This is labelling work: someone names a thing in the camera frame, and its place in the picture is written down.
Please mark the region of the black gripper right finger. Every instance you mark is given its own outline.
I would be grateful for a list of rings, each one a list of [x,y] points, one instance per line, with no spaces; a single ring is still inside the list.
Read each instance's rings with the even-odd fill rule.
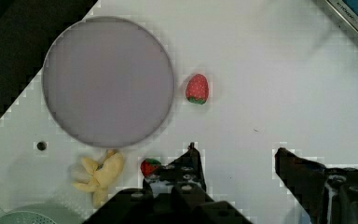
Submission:
[[[328,168],[284,147],[275,172],[310,217],[311,224],[358,224],[358,169]]]

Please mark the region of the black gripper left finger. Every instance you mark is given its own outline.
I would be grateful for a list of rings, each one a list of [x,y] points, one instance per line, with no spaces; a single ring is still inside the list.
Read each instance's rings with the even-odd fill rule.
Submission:
[[[123,189],[83,224],[252,224],[226,201],[206,193],[200,153],[187,152],[146,176],[140,189]]]

